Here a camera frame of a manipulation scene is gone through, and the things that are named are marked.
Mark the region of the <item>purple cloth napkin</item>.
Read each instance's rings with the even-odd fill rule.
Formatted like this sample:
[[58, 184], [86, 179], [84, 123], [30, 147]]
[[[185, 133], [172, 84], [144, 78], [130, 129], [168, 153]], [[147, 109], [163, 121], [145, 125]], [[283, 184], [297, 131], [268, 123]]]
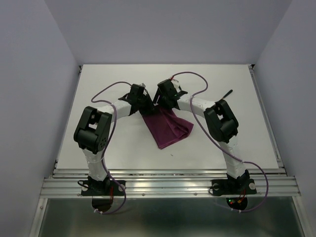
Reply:
[[187, 138], [194, 124], [176, 116], [172, 109], [155, 106], [150, 115], [142, 116], [159, 149], [164, 149]]

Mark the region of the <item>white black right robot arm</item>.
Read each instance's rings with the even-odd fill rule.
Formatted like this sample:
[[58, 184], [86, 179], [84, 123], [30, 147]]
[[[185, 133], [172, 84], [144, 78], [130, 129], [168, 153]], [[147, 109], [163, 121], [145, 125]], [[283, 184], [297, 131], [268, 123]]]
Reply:
[[219, 101], [206, 101], [195, 98], [183, 91], [178, 81], [166, 79], [158, 84], [154, 97], [154, 103], [166, 109], [178, 109], [191, 112], [195, 118], [200, 116], [205, 119], [207, 135], [215, 145], [219, 146], [226, 163], [226, 175], [224, 180], [212, 180], [210, 193], [214, 196], [236, 195], [247, 188], [249, 172], [243, 160], [238, 158], [237, 133], [239, 123], [228, 103]]

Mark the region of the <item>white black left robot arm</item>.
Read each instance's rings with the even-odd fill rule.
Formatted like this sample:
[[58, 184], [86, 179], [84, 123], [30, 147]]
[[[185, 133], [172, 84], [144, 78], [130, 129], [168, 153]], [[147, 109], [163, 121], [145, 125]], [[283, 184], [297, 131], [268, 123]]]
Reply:
[[137, 112], [147, 115], [154, 111], [150, 95], [142, 84], [132, 84], [130, 91], [115, 102], [92, 97], [93, 104], [101, 106], [84, 108], [74, 132], [74, 141], [85, 155], [88, 165], [87, 180], [78, 182], [82, 196], [106, 196], [119, 188], [105, 165], [105, 151], [114, 134], [117, 121]]

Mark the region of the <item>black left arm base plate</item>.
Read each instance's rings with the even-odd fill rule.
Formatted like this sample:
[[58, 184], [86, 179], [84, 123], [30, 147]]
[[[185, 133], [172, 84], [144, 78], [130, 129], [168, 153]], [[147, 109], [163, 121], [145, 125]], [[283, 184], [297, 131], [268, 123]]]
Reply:
[[84, 197], [124, 196], [123, 190], [113, 180], [79, 180], [77, 184], [81, 187], [81, 195]]

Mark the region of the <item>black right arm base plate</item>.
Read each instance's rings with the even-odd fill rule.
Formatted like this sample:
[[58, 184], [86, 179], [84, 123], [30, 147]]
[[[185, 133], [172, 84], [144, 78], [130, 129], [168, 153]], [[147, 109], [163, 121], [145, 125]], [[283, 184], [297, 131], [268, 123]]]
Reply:
[[211, 186], [208, 188], [208, 192], [216, 197], [223, 195], [257, 194], [256, 185], [253, 179], [248, 179], [242, 184], [228, 179], [213, 179], [211, 180]]

